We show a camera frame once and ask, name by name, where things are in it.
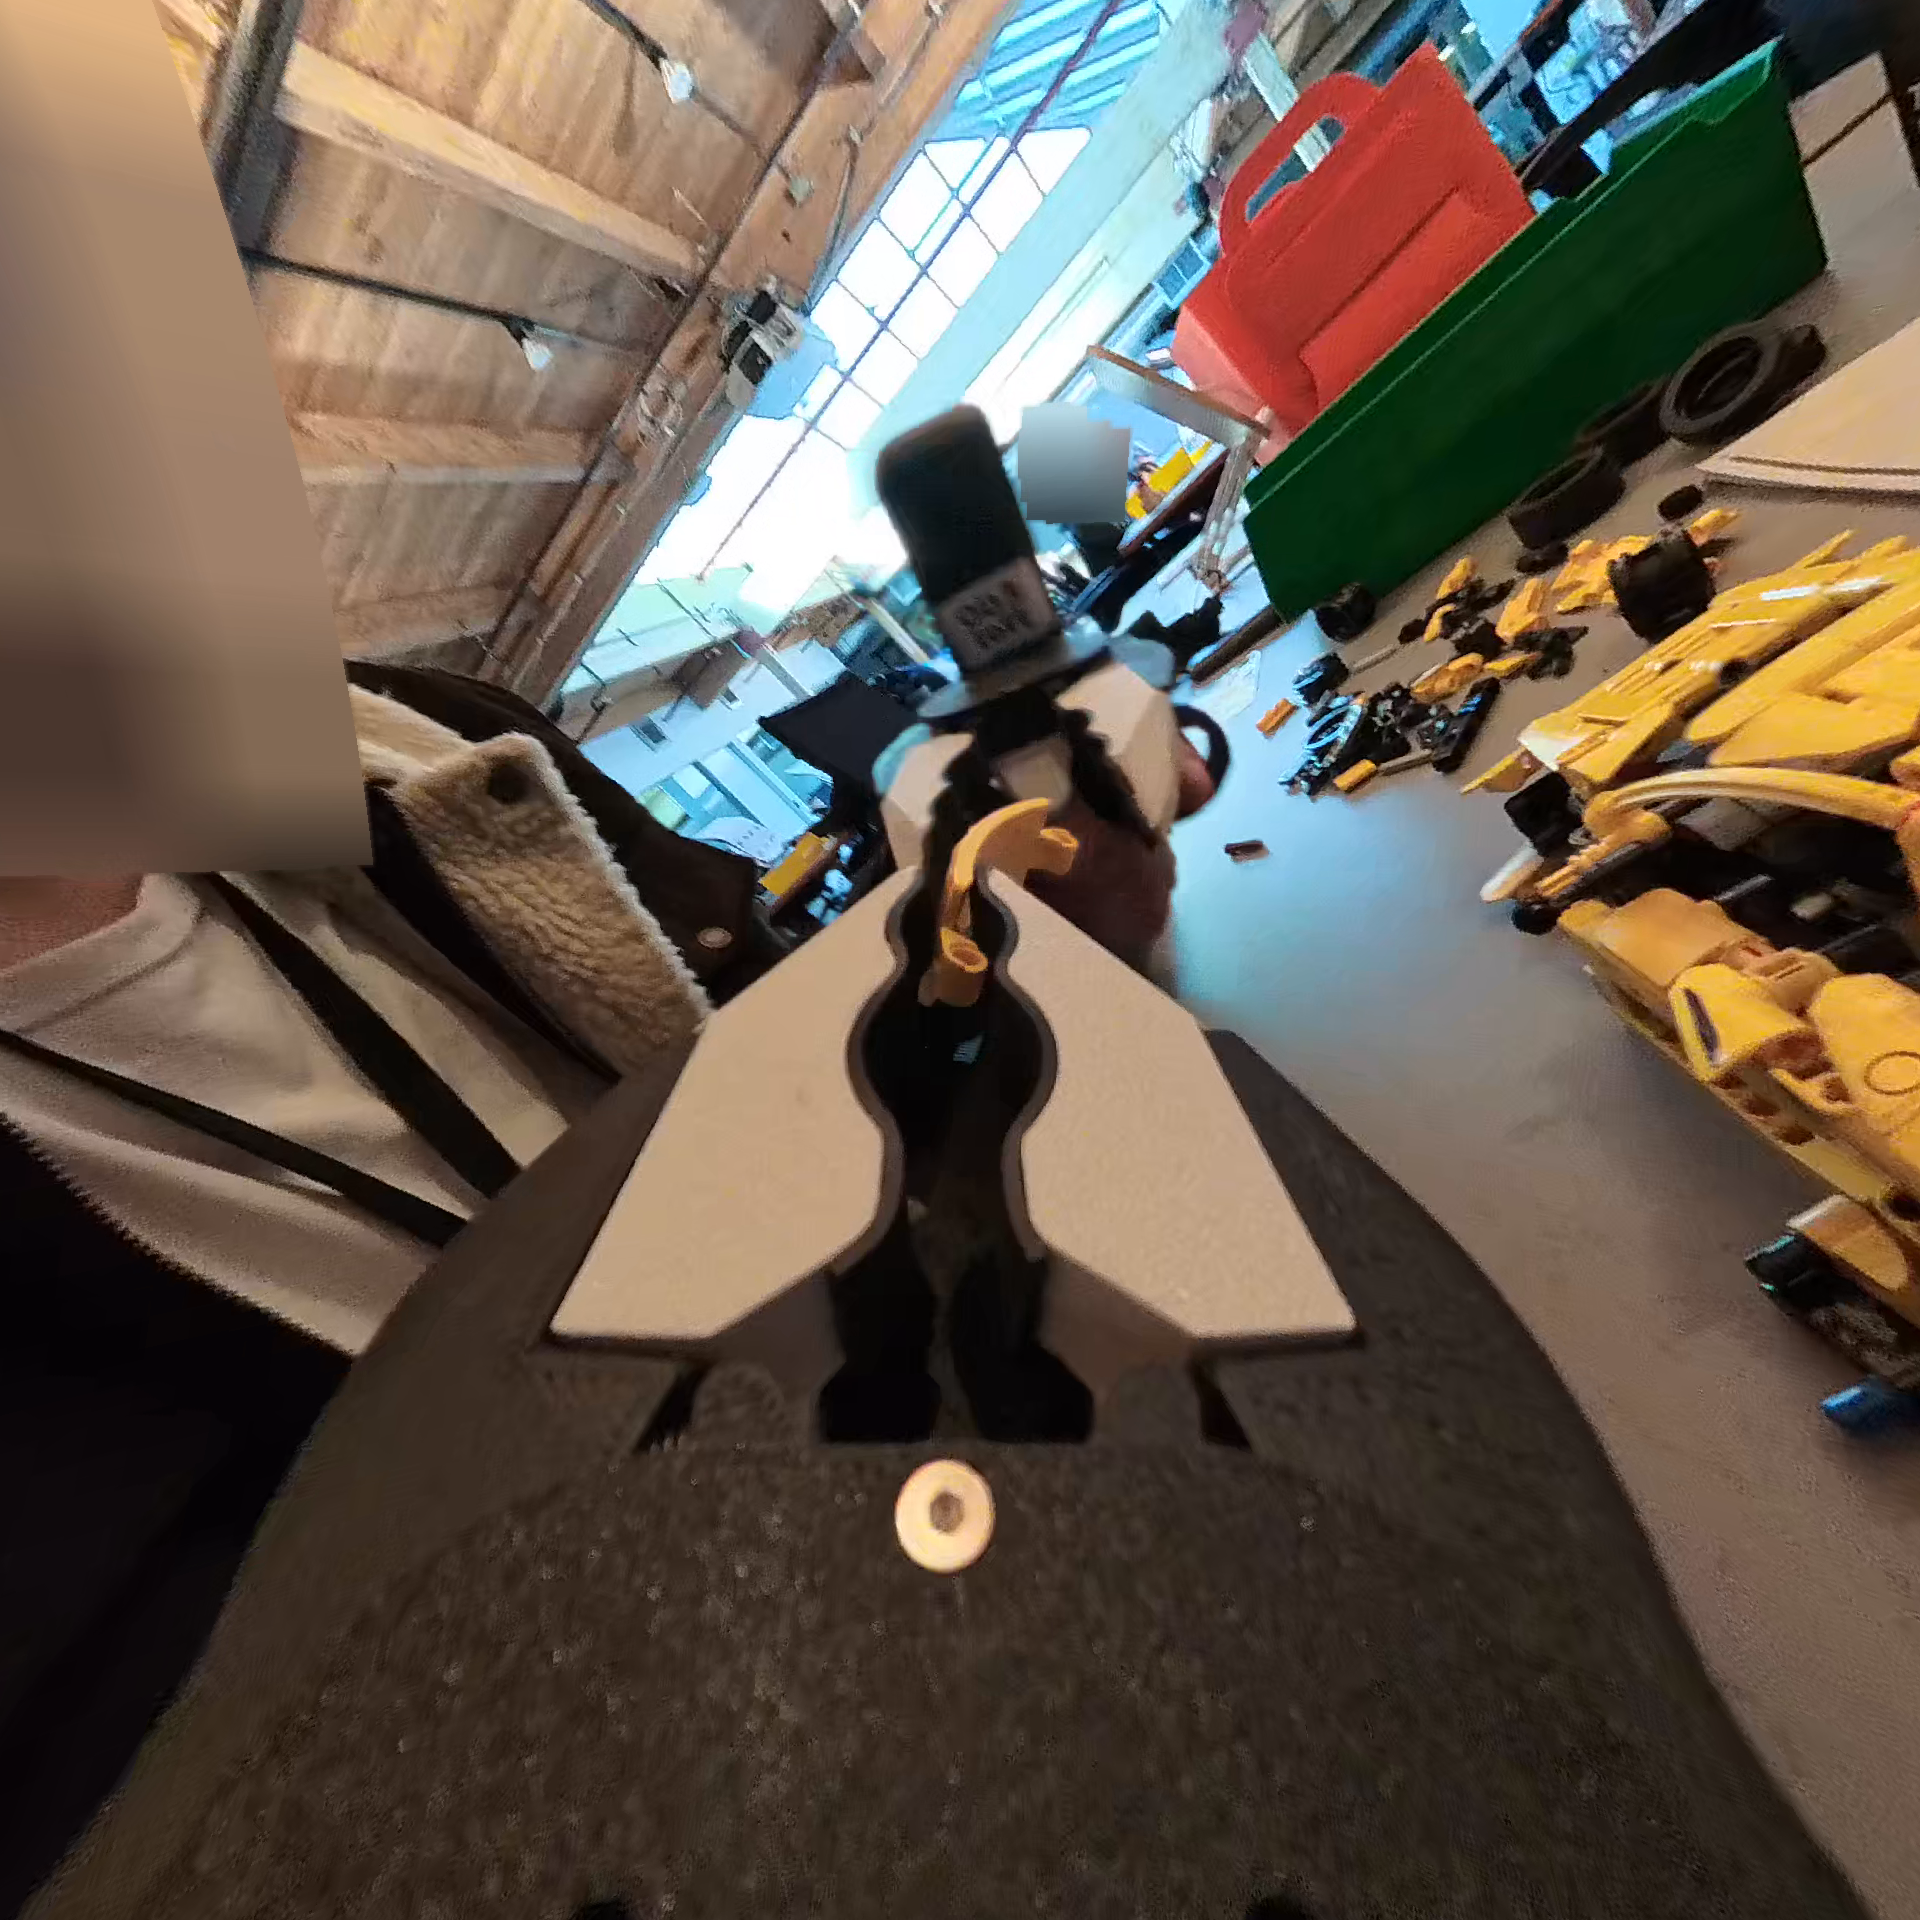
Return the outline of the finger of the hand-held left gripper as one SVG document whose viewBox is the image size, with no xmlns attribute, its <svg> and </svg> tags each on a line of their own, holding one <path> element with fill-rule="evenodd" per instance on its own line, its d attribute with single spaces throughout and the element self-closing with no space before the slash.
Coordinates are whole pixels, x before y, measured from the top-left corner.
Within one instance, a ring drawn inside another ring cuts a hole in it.
<svg viewBox="0 0 1920 1920">
<path fill-rule="evenodd" d="M 1073 747 L 1062 731 L 1064 717 L 1083 722 L 1083 752 L 1098 750 L 1129 794 L 1129 807 L 1155 837 L 1176 824 L 1182 810 L 1188 741 L 1163 688 L 1148 685 L 1126 665 L 1100 665 L 1067 685 L 1044 686 L 1045 710 L 1025 737 L 995 752 L 995 783 L 1015 802 L 1050 805 L 1055 824 L 1081 813 L 1120 824 L 1114 809 L 1100 813 L 1083 773 L 1075 770 Z"/>
<path fill-rule="evenodd" d="M 972 732 L 900 732 L 875 756 L 877 820 L 894 870 L 920 865 L 947 773 L 972 745 Z"/>
</svg>

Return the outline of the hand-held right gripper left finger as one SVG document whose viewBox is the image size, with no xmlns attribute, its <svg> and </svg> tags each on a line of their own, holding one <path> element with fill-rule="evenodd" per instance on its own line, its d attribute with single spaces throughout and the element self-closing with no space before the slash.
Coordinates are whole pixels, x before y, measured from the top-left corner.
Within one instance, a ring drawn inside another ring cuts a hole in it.
<svg viewBox="0 0 1920 1920">
<path fill-rule="evenodd" d="M 901 979 L 906 869 L 712 1014 L 550 1323 L 561 1350 L 753 1366 L 813 1404 L 834 1286 L 900 1211 L 900 1132 L 859 1062 Z"/>
</svg>

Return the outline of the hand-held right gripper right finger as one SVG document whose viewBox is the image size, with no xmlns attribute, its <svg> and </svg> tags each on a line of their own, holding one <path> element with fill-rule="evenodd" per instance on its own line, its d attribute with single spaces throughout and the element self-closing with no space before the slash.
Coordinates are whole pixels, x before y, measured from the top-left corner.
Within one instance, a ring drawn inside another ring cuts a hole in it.
<svg viewBox="0 0 1920 1920">
<path fill-rule="evenodd" d="M 1042 1260 L 1038 1342 L 1105 1402 L 1129 1378 L 1350 1342 L 1331 1275 L 1205 1031 L 1008 876 L 995 985 L 1038 1033 L 1005 1143 Z"/>
</svg>

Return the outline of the yellow toy brick car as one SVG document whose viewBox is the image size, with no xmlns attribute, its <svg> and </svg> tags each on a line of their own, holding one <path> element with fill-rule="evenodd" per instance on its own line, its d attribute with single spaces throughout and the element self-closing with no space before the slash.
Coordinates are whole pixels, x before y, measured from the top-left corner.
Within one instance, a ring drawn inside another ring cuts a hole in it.
<svg viewBox="0 0 1920 1920">
<path fill-rule="evenodd" d="M 1852 1366 L 1826 1423 L 1915 1428 L 1915 544 L 1716 593 L 1466 791 L 1526 846 L 1482 899 L 1817 1187 L 1744 1264 Z"/>
</svg>

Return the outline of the grey desk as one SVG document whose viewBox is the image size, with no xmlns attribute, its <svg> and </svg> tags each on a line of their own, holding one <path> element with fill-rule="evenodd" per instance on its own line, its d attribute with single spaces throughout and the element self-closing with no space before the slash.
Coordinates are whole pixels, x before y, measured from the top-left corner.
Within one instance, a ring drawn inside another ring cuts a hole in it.
<svg viewBox="0 0 1920 1920">
<path fill-rule="evenodd" d="M 1169 983 L 1251 1045 L 1498 1284 L 1579 1401 L 1746 1739 L 1874 1917 L 1915 1917 L 1915 1433 L 1858 1439 L 1843 1362 L 1744 1260 L 1811 1198 L 1591 993 L 1479 903 L 1499 802 L 1413 773 L 1281 779 L 1259 717 L 1318 640 L 1201 704 L 1232 741 L 1176 835 Z M 1236 867 L 1236 841 L 1264 841 Z"/>
</svg>

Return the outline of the person's left hand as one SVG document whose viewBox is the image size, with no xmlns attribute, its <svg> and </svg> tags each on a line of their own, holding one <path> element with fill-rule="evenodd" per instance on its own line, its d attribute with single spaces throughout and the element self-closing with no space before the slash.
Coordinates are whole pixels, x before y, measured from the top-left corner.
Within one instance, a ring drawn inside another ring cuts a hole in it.
<svg viewBox="0 0 1920 1920">
<path fill-rule="evenodd" d="M 1133 972 L 1163 974 L 1160 951 L 1180 872 L 1171 837 L 1163 831 L 1145 842 L 1101 820 L 1079 797 L 1064 802 L 1052 823 L 1073 837 L 1073 862 L 1066 874 L 1039 874 L 1027 888 Z"/>
</svg>

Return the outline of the large window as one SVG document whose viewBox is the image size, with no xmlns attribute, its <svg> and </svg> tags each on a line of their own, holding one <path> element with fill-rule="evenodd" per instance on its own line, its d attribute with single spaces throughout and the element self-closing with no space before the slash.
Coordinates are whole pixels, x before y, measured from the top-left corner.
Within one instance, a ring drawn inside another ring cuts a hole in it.
<svg viewBox="0 0 1920 1920">
<path fill-rule="evenodd" d="M 924 142 L 809 310 L 827 361 L 782 416 L 731 426 L 635 585 L 738 571 L 752 609 L 785 613 L 832 565 L 883 561 L 894 543 L 856 454 L 1089 139 L 1039 127 Z"/>
</svg>

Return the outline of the ceiling mounted device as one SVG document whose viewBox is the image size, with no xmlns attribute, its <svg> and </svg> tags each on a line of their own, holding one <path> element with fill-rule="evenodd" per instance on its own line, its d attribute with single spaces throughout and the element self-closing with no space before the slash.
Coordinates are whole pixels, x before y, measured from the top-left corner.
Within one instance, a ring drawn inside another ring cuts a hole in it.
<svg viewBox="0 0 1920 1920">
<path fill-rule="evenodd" d="M 782 296 L 775 284 L 730 296 L 718 350 L 722 396 L 728 409 L 747 416 L 759 403 L 768 377 L 785 367 L 806 344 L 806 317 Z"/>
</svg>

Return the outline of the pile of yellow black bricks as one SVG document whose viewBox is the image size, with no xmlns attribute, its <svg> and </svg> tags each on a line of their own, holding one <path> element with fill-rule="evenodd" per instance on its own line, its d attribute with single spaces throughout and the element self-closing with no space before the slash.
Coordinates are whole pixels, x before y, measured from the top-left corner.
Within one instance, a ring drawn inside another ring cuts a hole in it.
<svg viewBox="0 0 1920 1920">
<path fill-rule="evenodd" d="M 1287 789 L 1356 792 L 1387 770 L 1455 770 L 1498 704 L 1504 685 L 1562 679 L 1571 672 L 1588 616 L 1618 613 L 1608 563 L 1683 526 L 1707 557 L 1716 587 L 1739 510 L 1707 503 L 1687 485 L 1667 493 L 1649 537 L 1564 540 L 1519 550 L 1509 576 L 1488 579 L 1464 557 L 1440 583 L 1423 613 L 1366 658 L 1326 653 L 1296 679 L 1291 695 L 1259 715 L 1271 739 L 1293 717 L 1305 719 L 1308 749 Z"/>
</svg>

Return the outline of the red tote bag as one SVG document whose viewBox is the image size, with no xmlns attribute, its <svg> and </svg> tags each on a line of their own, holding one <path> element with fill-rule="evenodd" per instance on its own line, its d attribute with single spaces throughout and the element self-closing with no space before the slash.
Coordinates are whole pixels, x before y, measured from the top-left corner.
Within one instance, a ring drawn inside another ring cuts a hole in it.
<svg viewBox="0 0 1920 1920">
<path fill-rule="evenodd" d="M 1225 183 L 1216 263 L 1185 296 L 1171 359 L 1287 448 L 1514 242 L 1534 207 L 1435 48 L 1381 85 L 1313 82 Z"/>
</svg>

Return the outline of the black toy tyre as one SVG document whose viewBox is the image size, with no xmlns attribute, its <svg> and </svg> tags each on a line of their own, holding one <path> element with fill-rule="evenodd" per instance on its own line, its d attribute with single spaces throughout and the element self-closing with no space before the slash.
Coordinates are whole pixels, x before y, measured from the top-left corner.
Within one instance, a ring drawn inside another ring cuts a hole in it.
<svg viewBox="0 0 1920 1920">
<path fill-rule="evenodd" d="M 1667 385 L 1647 381 L 1602 409 L 1571 441 L 1576 461 L 1604 459 L 1613 469 L 1631 469 L 1667 442 L 1664 403 Z"/>
<path fill-rule="evenodd" d="M 1734 327 L 1702 343 L 1670 377 L 1658 420 L 1683 447 L 1719 447 L 1770 419 L 1828 361 L 1810 322 Z"/>
<path fill-rule="evenodd" d="M 1594 524 L 1624 495 L 1620 462 L 1597 445 L 1574 450 L 1548 469 L 1506 510 L 1506 524 L 1524 553 L 1539 553 L 1571 540 Z"/>
<path fill-rule="evenodd" d="M 1692 533 L 1667 526 L 1606 563 L 1606 589 L 1628 630 L 1643 644 L 1670 640 L 1716 600 L 1716 569 Z"/>
</svg>

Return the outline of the green plastic bin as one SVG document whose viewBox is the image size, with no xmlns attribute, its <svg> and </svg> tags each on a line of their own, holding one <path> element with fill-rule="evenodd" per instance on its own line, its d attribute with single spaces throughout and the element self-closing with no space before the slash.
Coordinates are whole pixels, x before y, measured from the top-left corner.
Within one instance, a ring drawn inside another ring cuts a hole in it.
<svg viewBox="0 0 1920 1920">
<path fill-rule="evenodd" d="M 1506 510 L 1631 388 L 1826 270 L 1771 40 L 1613 151 L 1249 483 L 1270 609 L 1383 597 Z"/>
</svg>

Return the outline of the light grey top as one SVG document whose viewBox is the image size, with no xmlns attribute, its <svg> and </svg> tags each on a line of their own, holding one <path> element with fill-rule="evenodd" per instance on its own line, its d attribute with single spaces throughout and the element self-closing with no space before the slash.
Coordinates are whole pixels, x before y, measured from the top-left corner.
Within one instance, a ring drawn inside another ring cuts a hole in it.
<svg viewBox="0 0 1920 1920">
<path fill-rule="evenodd" d="M 450 1084 L 517 1167 L 605 1082 L 463 983 L 367 885 L 236 876 Z M 3 1031 L 185 1097 L 469 1218 L 480 1196 L 323 1033 L 227 904 L 146 876 L 116 922 L 3 972 Z M 166 1266 L 344 1354 L 359 1354 L 434 1252 L 344 1198 L 3 1058 L 3 1119 L 106 1220 Z"/>
</svg>

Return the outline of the open instruction booklet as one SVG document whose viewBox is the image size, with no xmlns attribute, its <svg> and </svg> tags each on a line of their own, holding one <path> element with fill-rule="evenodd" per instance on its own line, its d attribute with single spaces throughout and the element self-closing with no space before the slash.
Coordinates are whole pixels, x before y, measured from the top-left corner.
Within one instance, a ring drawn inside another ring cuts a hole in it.
<svg viewBox="0 0 1920 1920">
<path fill-rule="evenodd" d="M 1918 496 L 1918 321 L 1819 381 L 1697 471 L 1727 485 Z"/>
</svg>

